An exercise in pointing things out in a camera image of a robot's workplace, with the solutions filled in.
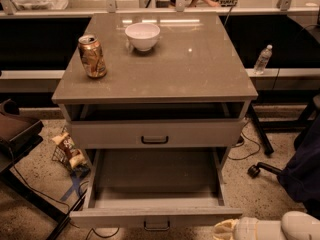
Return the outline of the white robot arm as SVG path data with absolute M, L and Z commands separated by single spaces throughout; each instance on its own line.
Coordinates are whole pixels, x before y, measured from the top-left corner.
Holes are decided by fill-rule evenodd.
M 299 211 L 276 220 L 228 219 L 213 229 L 214 240 L 320 240 L 320 220 Z

